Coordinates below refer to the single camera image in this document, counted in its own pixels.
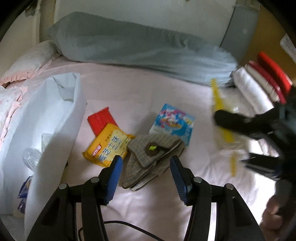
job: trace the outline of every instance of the yellow plastic comb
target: yellow plastic comb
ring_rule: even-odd
[[[212,91],[213,91],[213,97],[214,97],[214,103],[215,103],[215,111],[225,109],[224,104],[223,104],[223,100],[222,100],[222,98],[220,96],[220,93],[219,93],[219,89],[218,89],[218,86],[217,86],[216,79],[211,79],[210,86],[211,86]],[[226,130],[224,128],[220,128],[220,129],[222,131],[223,138],[227,143],[234,142],[234,138],[233,138],[233,135],[232,135],[231,131]]]
[[[211,80],[210,86],[211,86],[211,89],[213,92],[215,111],[225,109],[223,100],[222,100],[220,93],[219,93],[219,88],[217,86],[216,79]],[[224,140],[227,143],[234,142],[234,137],[233,137],[233,134],[231,133],[231,131],[221,128],[221,127],[220,127],[220,130],[222,132],[222,136],[223,136]],[[231,176],[235,177],[236,172],[237,172],[237,153],[236,153],[236,151],[232,152],[229,161],[230,161]]]

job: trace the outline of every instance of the pink ruffled pillowcase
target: pink ruffled pillowcase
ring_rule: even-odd
[[[35,78],[47,69],[57,56],[57,49],[51,40],[37,44],[19,57],[3,74],[0,85]]]

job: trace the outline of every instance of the plastic water bottle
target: plastic water bottle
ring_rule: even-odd
[[[26,167],[30,168],[33,172],[35,171],[39,160],[41,158],[41,153],[39,150],[26,148],[22,153],[22,160]]]

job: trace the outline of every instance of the colorful box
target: colorful box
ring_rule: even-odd
[[[193,130],[195,117],[165,104],[158,114],[149,133],[167,133],[179,136],[188,146]]]

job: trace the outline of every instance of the blue gripper pad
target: blue gripper pad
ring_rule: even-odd
[[[186,205],[189,200],[188,193],[192,189],[192,183],[177,156],[173,156],[170,160],[170,171],[173,175],[179,197]]]
[[[121,156],[115,156],[115,158],[117,158],[116,164],[113,167],[113,170],[110,174],[109,180],[107,182],[106,185],[106,196],[105,196],[105,202],[106,204],[108,204],[114,197],[114,193],[118,184],[118,180],[122,171],[122,165],[123,165],[123,161],[122,161],[122,157]]]

